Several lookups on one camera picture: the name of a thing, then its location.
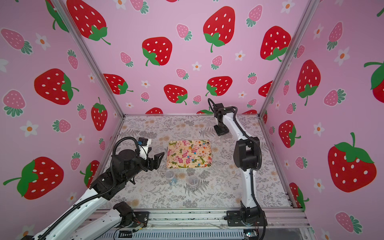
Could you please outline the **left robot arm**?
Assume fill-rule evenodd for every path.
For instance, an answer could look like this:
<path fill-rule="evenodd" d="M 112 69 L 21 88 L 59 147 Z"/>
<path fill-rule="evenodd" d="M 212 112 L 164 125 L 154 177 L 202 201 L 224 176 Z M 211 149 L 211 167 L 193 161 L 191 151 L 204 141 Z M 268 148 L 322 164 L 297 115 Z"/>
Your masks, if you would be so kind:
<path fill-rule="evenodd" d="M 149 157 L 151 140 L 124 137 L 118 140 L 112 151 L 110 167 L 96 180 L 81 198 L 56 221 L 34 236 L 25 240 L 95 240 L 113 228 L 132 227 L 135 231 L 148 223 L 149 212 L 135 212 L 126 202 L 113 206 L 105 215 L 87 225 L 83 223 L 99 207 L 106 204 L 127 183 L 135 184 L 140 172 L 157 170 L 164 152 Z"/>

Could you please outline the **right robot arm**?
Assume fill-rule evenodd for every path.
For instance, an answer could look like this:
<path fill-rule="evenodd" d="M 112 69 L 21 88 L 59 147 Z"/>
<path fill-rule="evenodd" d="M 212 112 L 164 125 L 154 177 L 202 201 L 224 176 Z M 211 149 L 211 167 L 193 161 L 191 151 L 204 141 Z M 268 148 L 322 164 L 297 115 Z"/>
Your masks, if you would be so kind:
<path fill-rule="evenodd" d="M 252 137 L 238 122 L 237 107 L 224 107 L 221 103 L 214 103 L 210 98 L 208 104 L 217 120 L 214 126 L 217 135 L 231 134 L 236 140 L 233 160 L 235 166 L 241 171 L 241 221 L 245 225 L 262 224 L 265 227 L 267 219 L 256 198 L 254 180 L 254 171 L 260 170 L 263 162 L 260 139 Z"/>

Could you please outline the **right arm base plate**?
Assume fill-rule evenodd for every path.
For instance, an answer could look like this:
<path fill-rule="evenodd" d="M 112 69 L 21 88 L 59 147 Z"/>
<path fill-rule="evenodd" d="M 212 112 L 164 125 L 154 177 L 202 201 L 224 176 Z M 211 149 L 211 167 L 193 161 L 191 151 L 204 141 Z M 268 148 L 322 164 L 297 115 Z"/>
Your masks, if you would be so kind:
<path fill-rule="evenodd" d="M 266 227 L 268 222 L 263 214 L 248 215 L 241 211 L 227 211 L 224 220 L 229 227 Z"/>

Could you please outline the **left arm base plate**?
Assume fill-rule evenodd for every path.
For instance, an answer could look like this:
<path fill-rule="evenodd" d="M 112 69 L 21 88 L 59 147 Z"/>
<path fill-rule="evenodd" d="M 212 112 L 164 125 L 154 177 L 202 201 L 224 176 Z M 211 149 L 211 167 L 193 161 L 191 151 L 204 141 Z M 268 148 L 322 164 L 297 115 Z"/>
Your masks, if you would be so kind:
<path fill-rule="evenodd" d="M 150 212 L 146 211 L 134 211 L 132 214 L 128 214 L 125 217 L 118 218 L 118 222 L 115 223 L 112 228 L 146 228 L 149 220 Z"/>

